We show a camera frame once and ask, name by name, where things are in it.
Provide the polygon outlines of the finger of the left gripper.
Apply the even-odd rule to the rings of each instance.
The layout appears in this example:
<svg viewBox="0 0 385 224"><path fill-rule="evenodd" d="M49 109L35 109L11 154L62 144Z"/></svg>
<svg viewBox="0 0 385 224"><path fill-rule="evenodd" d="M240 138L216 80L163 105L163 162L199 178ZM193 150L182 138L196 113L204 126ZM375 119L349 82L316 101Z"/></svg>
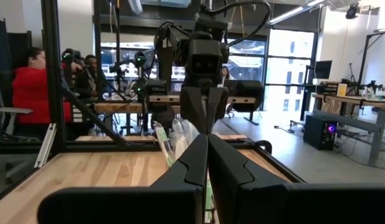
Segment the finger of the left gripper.
<svg viewBox="0 0 385 224"><path fill-rule="evenodd" d="M225 114L228 99L228 89L210 88L208 96L208 133L212 133L214 124Z"/></svg>
<svg viewBox="0 0 385 224"><path fill-rule="evenodd" d="M200 88L181 90L181 117L192 123L200 134L207 133L206 115Z"/></svg>

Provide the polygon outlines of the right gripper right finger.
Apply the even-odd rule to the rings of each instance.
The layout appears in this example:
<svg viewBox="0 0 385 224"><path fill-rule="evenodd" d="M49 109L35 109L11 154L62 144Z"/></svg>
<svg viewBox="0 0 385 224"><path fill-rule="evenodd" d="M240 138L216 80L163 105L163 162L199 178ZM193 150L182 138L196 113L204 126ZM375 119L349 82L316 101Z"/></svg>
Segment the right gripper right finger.
<svg viewBox="0 0 385 224"><path fill-rule="evenodd" d="M208 163L221 224L385 224L385 184L298 184L209 135Z"/></svg>

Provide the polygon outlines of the grey white bagged toothbrush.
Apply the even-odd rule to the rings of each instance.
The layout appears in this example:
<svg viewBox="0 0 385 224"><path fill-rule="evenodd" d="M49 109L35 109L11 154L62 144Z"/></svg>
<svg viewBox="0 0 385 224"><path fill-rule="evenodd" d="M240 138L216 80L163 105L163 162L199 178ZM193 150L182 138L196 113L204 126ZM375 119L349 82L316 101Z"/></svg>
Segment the grey white bagged toothbrush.
<svg viewBox="0 0 385 224"><path fill-rule="evenodd" d="M173 135L171 140L173 142L173 149L175 158L179 158L186 149L186 139L184 136L184 130L181 122L178 119L174 119L172 122Z"/></svg>

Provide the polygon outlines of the green white bagged toothbrush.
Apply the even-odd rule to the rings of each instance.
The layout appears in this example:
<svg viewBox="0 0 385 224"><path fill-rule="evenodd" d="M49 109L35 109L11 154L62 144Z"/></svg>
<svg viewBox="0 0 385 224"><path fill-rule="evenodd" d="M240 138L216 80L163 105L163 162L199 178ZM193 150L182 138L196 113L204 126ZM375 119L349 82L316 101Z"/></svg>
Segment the green white bagged toothbrush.
<svg viewBox="0 0 385 224"><path fill-rule="evenodd" d="M163 126L157 121L154 122L154 131L158 140L159 147L162 153L164 154L166 163L168 167L171 167L176 162L176 157L174 154L174 150L170 145L170 141L166 134L166 131Z"/></svg>

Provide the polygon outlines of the person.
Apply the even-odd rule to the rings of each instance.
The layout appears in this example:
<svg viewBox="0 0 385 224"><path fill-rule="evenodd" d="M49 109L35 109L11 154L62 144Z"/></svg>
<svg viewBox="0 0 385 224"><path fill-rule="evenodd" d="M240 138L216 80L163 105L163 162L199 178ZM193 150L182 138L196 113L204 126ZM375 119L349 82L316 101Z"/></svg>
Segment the person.
<svg viewBox="0 0 385 224"><path fill-rule="evenodd" d="M234 77L230 74L230 71L227 66L221 68L222 81L233 80Z"/></svg>
<svg viewBox="0 0 385 224"><path fill-rule="evenodd" d="M97 99L97 58L87 55L84 70L75 77L75 92L80 99Z"/></svg>
<svg viewBox="0 0 385 224"><path fill-rule="evenodd" d="M17 115L17 134L44 139L50 123L45 51L31 47L25 51L14 69L12 105L32 110Z"/></svg>

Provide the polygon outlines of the black office chair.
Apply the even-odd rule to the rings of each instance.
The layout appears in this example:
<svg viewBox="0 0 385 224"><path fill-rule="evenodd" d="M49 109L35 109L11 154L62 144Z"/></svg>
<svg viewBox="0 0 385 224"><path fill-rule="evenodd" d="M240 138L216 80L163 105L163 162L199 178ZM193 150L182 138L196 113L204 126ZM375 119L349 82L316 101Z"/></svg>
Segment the black office chair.
<svg viewBox="0 0 385 224"><path fill-rule="evenodd" d="M264 86L257 80L239 80L236 86L236 96L244 98L253 98L253 103L237 103L233 104L233 108L236 112L250 113L249 118L245 119L252 124L258 126L259 124L253 120L254 111L260 108L264 100Z"/></svg>

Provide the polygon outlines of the wooden top worktable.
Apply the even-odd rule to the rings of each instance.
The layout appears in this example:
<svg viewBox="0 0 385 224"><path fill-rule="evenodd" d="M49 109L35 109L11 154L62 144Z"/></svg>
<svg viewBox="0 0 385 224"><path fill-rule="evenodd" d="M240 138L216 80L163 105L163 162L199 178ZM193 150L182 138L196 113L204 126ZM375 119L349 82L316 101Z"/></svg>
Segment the wooden top worktable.
<svg viewBox="0 0 385 224"><path fill-rule="evenodd" d="M335 96L335 95L313 95L316 100L321 100L321 104L329 101L337 101L342 104L351 104L359 106L363 109L365 106L372 106L373 108L379 108L377 112L377 119L374 123L367 122L360 119L349 118L344 115L334 114L321 110L321 106L318 109L313 110L313 115L321 116L326 119L335 120L338 124L344 124L354 128L361 129L367 133L372 134L372 141L365 141L358 133L352 131L342 131L341 135L344 135L350 139L368 144L371 146L368 165L375 167L379 158L379 154L385 152L385 143L383 142L385 131L385 100L366 100L361 96Z"/></svg>
<svg viewBox="0 0 385 224"><path fill-rule="evenodd" d="M149 101L154 103L169 103L174 112L179 112L179 96L178 95L151 95ZM255 98L247 96L230 96L227 100L228 103L247 103L254 104ZM111 96L108 100L101 103L96 103L95 111L99 113L141 113L142 104L138 102L126 102L120 101L120 97Z"/></svg>

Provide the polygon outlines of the large bright window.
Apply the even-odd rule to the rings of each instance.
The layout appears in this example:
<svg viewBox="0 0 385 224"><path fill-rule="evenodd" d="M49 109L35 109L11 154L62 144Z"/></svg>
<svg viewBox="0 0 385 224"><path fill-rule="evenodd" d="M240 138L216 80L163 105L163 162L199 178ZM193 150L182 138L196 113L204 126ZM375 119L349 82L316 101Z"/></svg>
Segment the large bright window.
<svg viewBox="0 0 385 224"><path fill-rule="evenodd" d="M302 107L306 66L311 64L315 34L271 30L265 75L264 111L298 112Z"/></svg>

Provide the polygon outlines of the silver aluminium extrusion bar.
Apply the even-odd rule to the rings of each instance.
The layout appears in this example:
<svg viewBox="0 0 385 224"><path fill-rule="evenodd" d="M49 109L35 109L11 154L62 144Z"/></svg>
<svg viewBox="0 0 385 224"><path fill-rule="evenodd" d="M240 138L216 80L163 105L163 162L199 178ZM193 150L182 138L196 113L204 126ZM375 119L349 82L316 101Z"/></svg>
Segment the silver aluminium extrusion bar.
<svg viewBox="0 0 385 224"><path fill-rule="evenodd" d="M50 123L49 127L47 128L45 138L40 147L39 154L35 161L34 168L40 169L46 164L50 154L50 150L52 148L52 145L55 139L56 132L57 132L57 125L55 123Z"/></svg>

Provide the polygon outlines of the black computer monitor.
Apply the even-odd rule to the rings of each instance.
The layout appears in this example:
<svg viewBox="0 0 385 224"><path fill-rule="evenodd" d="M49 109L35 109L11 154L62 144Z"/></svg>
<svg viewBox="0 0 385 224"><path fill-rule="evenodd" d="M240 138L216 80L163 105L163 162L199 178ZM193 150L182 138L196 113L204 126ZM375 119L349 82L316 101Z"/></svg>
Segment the black computer monitor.
<svg viewBox="0 0 385 224"><path fill-rule="evenodd" d="M332 61L318 61L314 66L314 77L317 79L329 79Z"/></svg>

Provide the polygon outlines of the white ceiling light strip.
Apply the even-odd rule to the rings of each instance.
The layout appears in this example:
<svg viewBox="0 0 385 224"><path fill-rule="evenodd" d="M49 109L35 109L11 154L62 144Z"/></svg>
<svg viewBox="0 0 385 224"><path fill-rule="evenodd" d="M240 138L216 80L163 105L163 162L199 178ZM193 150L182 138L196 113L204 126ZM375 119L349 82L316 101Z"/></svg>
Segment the white ceiling light strip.
<svg viewBox="0 0 385 224"><path fill-rule="evenodd" d="M326 2L327 0L313 0L313 1L310 1L304 5L301 5L301 6L298 6L290 11L287 11L286 13L284 14L281 14L277 17L274 17L273 19L269 20L268 21L268 25L269 26L273 26L279 22L282 22L284 21L285 19L288 19L288 18L291 18L293 16L296 16L298 14L301 14L305 11L309 11L311 9L314 9L318 6L320 6L321 4L323 4L324 2Z"/></svg>

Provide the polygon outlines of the grey office chair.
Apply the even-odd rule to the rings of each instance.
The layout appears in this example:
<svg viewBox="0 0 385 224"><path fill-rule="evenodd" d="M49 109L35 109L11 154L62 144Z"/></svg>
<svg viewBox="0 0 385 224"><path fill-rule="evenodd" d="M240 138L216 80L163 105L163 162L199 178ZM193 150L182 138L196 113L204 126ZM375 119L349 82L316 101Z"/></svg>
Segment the grey office chair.
<svg viewBox="0 0 385 224"><path fill-rule="evenodd" d="M0 140L30 141L31 138L13 135L16 116L30 114L31 109L16 108L12 105L12 73L0 72Z"/></svg>

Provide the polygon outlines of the black table edge frame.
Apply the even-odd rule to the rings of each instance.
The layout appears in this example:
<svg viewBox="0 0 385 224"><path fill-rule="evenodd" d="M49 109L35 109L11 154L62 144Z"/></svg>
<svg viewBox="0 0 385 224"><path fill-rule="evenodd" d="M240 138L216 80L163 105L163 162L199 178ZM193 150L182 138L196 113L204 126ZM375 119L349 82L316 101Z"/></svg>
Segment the black table edge frame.
<svg viewBox="0 0 385 224"><path fill-rule="evenodd" d="M236 149L246 149L254 151L256 156L262 158L270 168L295 183L304 182L287 166L282 164L271 154L261 148L254 146L253 140L243 135L220 135L220 138L231 144ZM94 140L92 136L82 136L78 141L69 141L65 149L60 153L74 152L155 152L159 151L159 146L151 136L128 136L127 146L119 146L110 138L99 137ZM0 142L0 154L37 154L41 147L40 142Z"/></svg>

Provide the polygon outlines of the black frame post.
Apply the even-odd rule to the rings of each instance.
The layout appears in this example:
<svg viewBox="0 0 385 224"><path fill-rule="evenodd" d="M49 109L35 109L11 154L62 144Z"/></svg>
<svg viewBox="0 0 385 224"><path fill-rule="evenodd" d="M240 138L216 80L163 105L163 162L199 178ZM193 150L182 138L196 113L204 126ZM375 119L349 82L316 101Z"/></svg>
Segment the black frame post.
<svg viewBox="0 0 385 224"><path fill-rule="evenodd" d="M66 152L65 115L63 97L70 100L81 112L85 113L114 143L116 150L126 149L130 143L115 134L83 102L81 102L64 83L60 64L60 38L57 0L40 0L42 8L43 43L46 55L47 83L49 94L50 121L57 126L54 136L53 154Z"/></svg>

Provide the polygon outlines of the black metal frame stand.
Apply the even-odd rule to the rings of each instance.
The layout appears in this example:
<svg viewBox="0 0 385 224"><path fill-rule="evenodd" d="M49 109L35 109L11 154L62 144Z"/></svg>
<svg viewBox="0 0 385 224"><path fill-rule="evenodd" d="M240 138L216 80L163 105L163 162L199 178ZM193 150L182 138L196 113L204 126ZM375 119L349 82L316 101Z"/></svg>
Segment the black metal frame stand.
<svg viewBox="0 0 385 224"><path fill-rule="evenodd" d="M365 40L365 43L364 43L364 49L363 49L363 56L362 56L362 61L361 61L361 68L360 68L360 71L359 71L358 85L357 85L357 89L356 89L356 94L357 95L359 95L359 89L360 89L361 82L362 82L362 79L363 79L364 67L365 67L367 52L368 52L368 48L369 48L369 41L370 41L370 39L372 37L382 36L384 34L385 34L385 28L384 29L374 30L372 34L368 34L366 36L366 40Z"/></svg>

